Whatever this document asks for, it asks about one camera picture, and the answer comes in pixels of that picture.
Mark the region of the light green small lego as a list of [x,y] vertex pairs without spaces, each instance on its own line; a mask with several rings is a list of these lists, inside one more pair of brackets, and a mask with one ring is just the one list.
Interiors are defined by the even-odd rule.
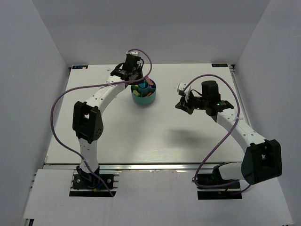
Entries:
[[132,93],[137,97],[141,96],[141,93],[139,92],[138,88],[133,88]]

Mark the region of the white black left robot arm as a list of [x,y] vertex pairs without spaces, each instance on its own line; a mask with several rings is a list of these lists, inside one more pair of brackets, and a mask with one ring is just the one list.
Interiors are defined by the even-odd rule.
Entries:
[[80,145],[80,154],[83,160],[77,166],[80,178],[90,188],[97,187],[100,180],[97,161],[97,140],[103,133],[102,114],[109,103],[128,86],[128,81],[143,77],[143,60],[138,51],[127,53],[124,63],[115,67],[106,82],[85,102],[76,102],[73,109],[72,129],[76,133]]

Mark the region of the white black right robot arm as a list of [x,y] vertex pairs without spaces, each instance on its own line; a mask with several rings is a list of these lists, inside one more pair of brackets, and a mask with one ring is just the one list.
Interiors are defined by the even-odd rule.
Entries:
[[201,186],[220,186],[234,180],[245,180],[250,185],[282,175],[281,145],[255,132],[237,116],[234,106],[221,99],[215,81],[202,83],[202,94],[195,96],[190,87],[181,82],[177,88],[181,96],[176,108],[192,114],[204,110],[216,123],[227,130],[244,152],[242,162],[225,162],[214,167],[208,182],[197,176]]

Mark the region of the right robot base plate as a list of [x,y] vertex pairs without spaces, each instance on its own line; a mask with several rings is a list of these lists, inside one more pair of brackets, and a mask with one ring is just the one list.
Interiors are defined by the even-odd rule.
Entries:
[[[215,186],[212,174],[201,173],[197,176],[197,183],[204,186]],[[198,200],[241,200],[241,186],[239,182],[217,188],[201,188],[197,186]]]

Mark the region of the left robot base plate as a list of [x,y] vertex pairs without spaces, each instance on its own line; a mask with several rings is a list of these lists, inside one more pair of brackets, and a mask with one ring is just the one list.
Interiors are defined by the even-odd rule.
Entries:
[[[119,186],[119,172],[101,170],[100,177],[110,189],[113,197]],[[96,180],[94,185],[89,185],[78,172],[74,171],[69,191],[70,197],[112,197],[110,192],[100,180]]]

